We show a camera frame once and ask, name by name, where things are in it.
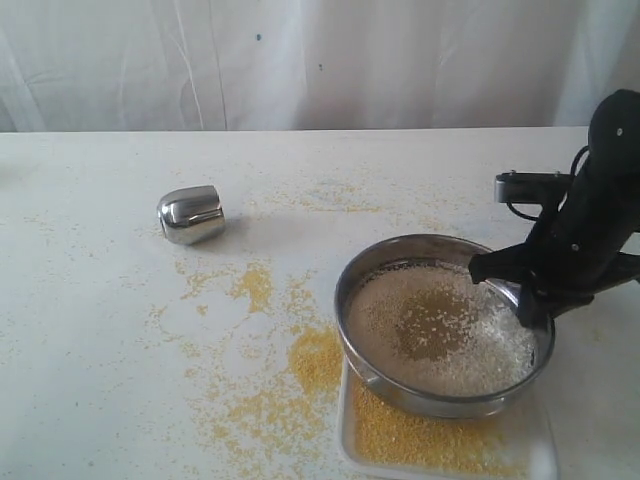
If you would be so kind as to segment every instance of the sieve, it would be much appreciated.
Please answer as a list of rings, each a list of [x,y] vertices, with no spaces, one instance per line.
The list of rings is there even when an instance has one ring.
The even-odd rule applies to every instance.
[[[336,286],[335,312],[345,356],[353,371],[373,393],[406,412],[439,418],[480,418],[507,408],[531,386],[546,367],[553,352],[555,326],[551,318],[533,330],[532,367],[520,381],[502,390],[476,396],[448,396],[416,389],[392,378],[374,366],[349,337],[348,314],[353,299],[363,284],[389,265],[439,263],[467,268],[475,254],[490,250],[460,238],[444,235],[416,234],[395,237],[376,243],[358,254],[346,266]],[[487,285],[513,312],[518,305],[519,287],[500,280]]]

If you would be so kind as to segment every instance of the white curtain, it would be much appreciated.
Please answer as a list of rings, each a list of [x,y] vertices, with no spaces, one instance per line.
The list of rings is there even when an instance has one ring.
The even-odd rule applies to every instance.
[[[0,0],[0,131],[585,125],[639,0]]]

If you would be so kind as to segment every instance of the plastic tray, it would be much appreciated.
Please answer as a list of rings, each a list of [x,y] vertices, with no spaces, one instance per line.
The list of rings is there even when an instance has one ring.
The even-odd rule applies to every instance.
[[[416,465],[375,464],[361,458],[355,449],[355,410],[351,388],[356,381],[359,380],[345,359],[338,408],[338,449],[349,466],[360,473],[397,480],[558,479],[556,449],[548,416],[533,389],[517,404],[501,413],[496,426],[505,439],[498,452],[500,461],[508,464],[517,461],[517,474],[487,477],[455,471],[429,470]]]

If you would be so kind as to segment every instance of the table surface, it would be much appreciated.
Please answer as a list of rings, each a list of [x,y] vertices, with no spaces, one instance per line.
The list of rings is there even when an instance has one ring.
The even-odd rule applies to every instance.
[[[585,142],[585,128],[0,135],[0,475],[344,478],[334,403],[307,404],[315,431],[291,434],[296,411],[266,418],[302,395],[294,327],[331,325],[340,271],[378,240],[521,241],[530,224],[493,203],[494,176],[568,171]],[[224,236],[164,240],[159,198],[211,183]],[[565,479],[638,478],[639,294],[557,322],[536,388]]]

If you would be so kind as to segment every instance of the metal cup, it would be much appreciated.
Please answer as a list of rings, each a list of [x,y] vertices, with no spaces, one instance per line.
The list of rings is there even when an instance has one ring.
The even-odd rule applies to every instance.
[[[158,203],[158,217],[165,238],[180,245],[213,238],[225,228],[220,197],[213,185],[168,193]]]

